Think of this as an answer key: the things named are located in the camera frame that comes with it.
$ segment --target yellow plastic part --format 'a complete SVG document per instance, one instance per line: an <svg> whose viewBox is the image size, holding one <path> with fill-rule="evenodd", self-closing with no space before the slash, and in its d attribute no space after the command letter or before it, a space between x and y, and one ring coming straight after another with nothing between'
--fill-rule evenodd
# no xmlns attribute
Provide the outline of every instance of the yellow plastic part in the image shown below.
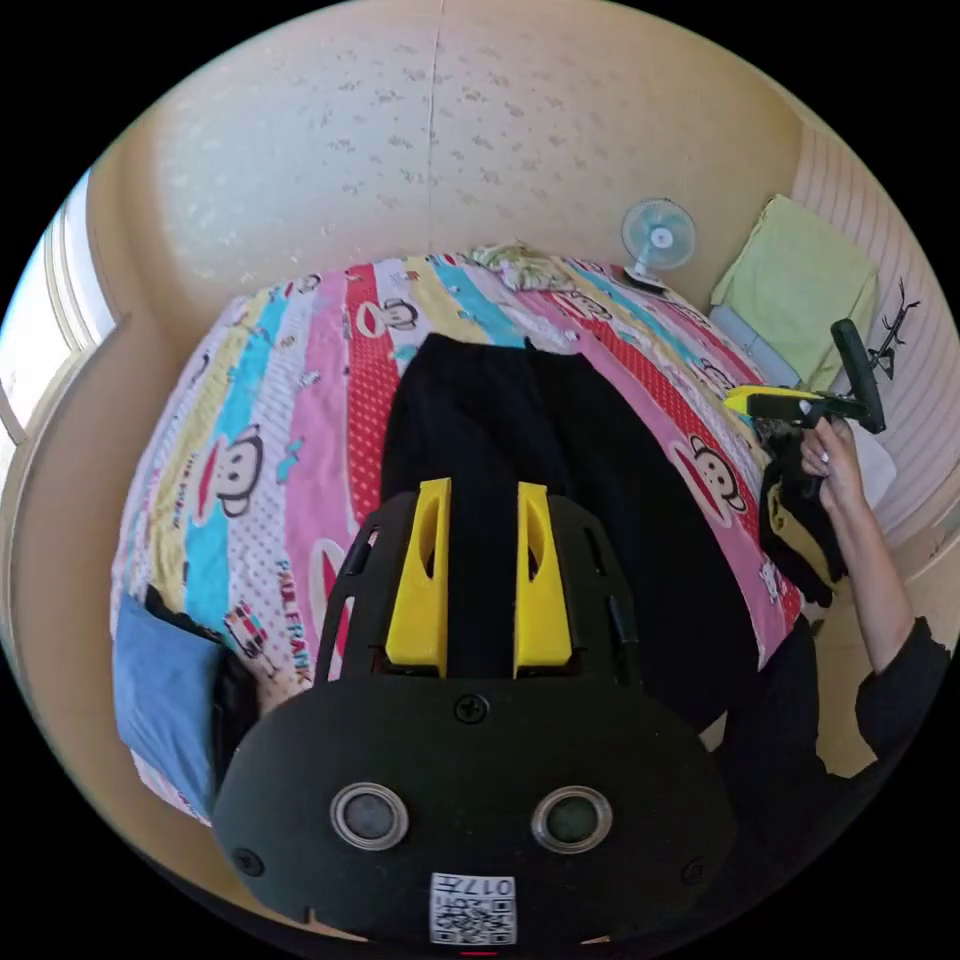
<svg viewBox="0 0 960 960"><path fill-rule="evenodd" d="M747 401L751 396L756 396L757 394L766 394L767 396L773 397L795 397L797 400L823 399L819 393L811 393L809 390L792 390L789 387L766 387L747 384L742 387L734 387L732 390L728 390L727 396L723 403L724 406L728 407L730 410L733 410L735 413L748 416Z"/></svg>
<svg viewBox="0 0 960 960"><path fill-rule="evenodd" d="M447 674L450 489L449 477L420 484L386 647L391 663L436 667L441 677Z"/></svg>
<svg viewBox="0 0 960 960"><path fill-rule="evenodd" d="M573 653L550 524L547 488L521 483L517 492L517 609L513 675L530 667L563 667ZM530 555L536 573L530 576Z"/></svg>

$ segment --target bed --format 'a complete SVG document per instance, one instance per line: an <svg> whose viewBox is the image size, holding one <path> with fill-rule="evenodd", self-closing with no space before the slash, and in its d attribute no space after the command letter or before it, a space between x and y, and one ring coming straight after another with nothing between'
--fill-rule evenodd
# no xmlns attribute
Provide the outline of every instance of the bed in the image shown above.
<svg viewBox="0 0 960 960"><path fill-rule="evenodd" d="M233 300L197 346L143 452L112 568L121 598L153 586L221 633L265 712L313 683L327 597L378 505L380 452L400 377L431 332L579 352L655 435L709 521L743 593L758 668L800 613L799 591L758 543L767 455L724 408L753 362L679 296L618 267L553 258L566 290L514 292L460 254L310 274ZM141 779L204 819L134 754Z"/></svg>

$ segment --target qr code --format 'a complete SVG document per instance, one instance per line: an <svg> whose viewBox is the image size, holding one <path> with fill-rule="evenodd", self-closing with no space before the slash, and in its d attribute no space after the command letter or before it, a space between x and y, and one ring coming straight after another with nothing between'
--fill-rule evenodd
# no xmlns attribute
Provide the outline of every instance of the qr code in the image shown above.
<svg viewBox="0 0 960 960"><path fill-rule="evenodd" d="M453 945L517 942L513 877L435 873L430 883L430 941Z"/></svg>

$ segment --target electric fan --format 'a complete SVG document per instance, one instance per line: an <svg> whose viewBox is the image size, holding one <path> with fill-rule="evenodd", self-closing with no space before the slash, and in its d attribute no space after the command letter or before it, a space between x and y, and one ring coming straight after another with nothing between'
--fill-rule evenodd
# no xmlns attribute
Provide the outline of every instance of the electric fan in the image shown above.
<svg viewBox="0 0 960 960"><path fill-rule="evenodd" d="M666 198L641 200L627 211L621 227L623 245L636 261L624 272L644 286L664 289L653 272L672 270L692 256L697 231L690 214Z"/></svg>

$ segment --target hand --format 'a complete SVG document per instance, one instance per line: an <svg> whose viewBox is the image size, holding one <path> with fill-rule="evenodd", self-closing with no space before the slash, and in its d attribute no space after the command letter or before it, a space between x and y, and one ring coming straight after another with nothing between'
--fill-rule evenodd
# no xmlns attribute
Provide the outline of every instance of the hand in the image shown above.
<svg viewBox="0 0 960 960"><path fill-rule="evenodd" d="M800 451L804 473L823 477L820 502L827 513L848 517L866 506L857 447L846 420L831 424L821 417L814 429L803 431Z"/></svg>

